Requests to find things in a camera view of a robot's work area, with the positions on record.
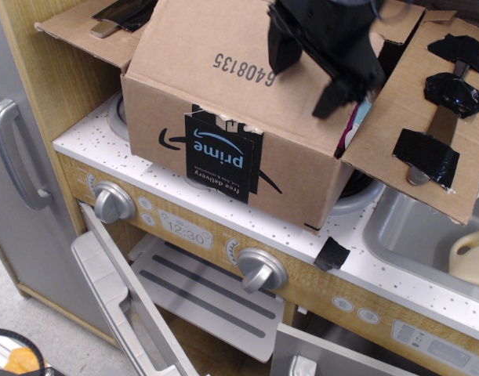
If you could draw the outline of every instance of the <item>gray floor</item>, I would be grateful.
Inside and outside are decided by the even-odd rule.
[[[39,347],[48,363],[68,376],[135,376],[119,349],[39,301],[20,296],[0,262],[0,328]]]

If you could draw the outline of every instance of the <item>open oven door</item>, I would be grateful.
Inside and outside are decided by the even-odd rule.
[[[88,232],[72,244],[72,251],[100,309],[122,350],[143,376],[198,376],[175,336],[148,296],[103,223],[87,204],[80,204]],[[157,357],[149,354],[127,311],[136,312]]]

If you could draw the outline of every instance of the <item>cardboard box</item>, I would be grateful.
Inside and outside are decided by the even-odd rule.
[[[375,157],[363,136],[372,127],[368,120],[358,133],[361,148],[352,148],[349,157],[345,153],[346,163],[334,158],[354,106],[343,107],[325,121],[311,115],[330,78],[307,54],[278,77],[270,74],[267,2],[161,0],[141,38],[140,33],[116,33],[121,34],[116,38],[130,40],[131,51],[137,44],[130,62],[126,54],[110,51],[113,44],[123,50],[118,40],[113,43],[89,34],[96,21],[86,15],[97,12],[98,3],[86,1],[81,12],[72,9],[38,28],[121,69],[134,154],[214,184],[234,199],[311,231],[324,224],[353,171],[350,166],[389,183],[376,171],[396,161],[392,155]],[[108,3],[102,0],[101,5]],[[394,15],[404,6],[390,1],[383,11]],[[386,46],[401,46],[423,14],[423,8],[413,6],[398,22],[376,23],[373,30],[387,40]],[[437,59],[437,67],[443,67]],[[405,81],[401,71],[395,71],[393,78]],[[388,100],[384,94],[389,95],[385,90],[379,100]],[[203,155],[212,158],[215,167],[200,161]],[[224,165],[229,168],[222,172]],[[396,176],[391,185],[400,186]],[[436,187],[432,194],[445,192]]]
[[[426,47],[447,34],[469,35],[479,41],[479,28],[454,18],[453,13],[428,12],[343,160],[467,224],[479,197],[479,114],[458,120],[452,148],[460,153],[460,159],[449,191],[432,182],[412,186],[405,178],[409,167],[392,157],[403,128],[425,132],[429,127],[437,106],[424,98],[424,83],[434,74],[452,73],[454,63]],[[465,81],[479,89],[475,70],[470,70]]]

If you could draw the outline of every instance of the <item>white speckled countertop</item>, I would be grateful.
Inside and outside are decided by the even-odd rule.
[[[107,108],[104,103],[56,139],[55,150],[304,262],[313,263],[331,236],[350,254],[341,270],[330,273],[479,339],[479,302],[389,265],[366,248],[362,233],[375,201],[354,213],[328,217],[314,235],[131,155],[129,143],[111,131]]]

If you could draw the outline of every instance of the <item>oven handle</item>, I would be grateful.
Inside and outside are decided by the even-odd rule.
[[[181,376],[173,364],[162,371],[154,368],[123,312],[123,307],[131,305],[129,289],[103,251],[95,234],[89,231],[78,237],[72,244],[72,251],[108,326],[136,372],[141,376]]]
[[[36,190],[21,160],[14,138],[13,122],[20,116],[18,106],[11,99],[0,101],[0,156],[6,171],[25,204],[34,210],[42,210],[53,201],[44,190]]]

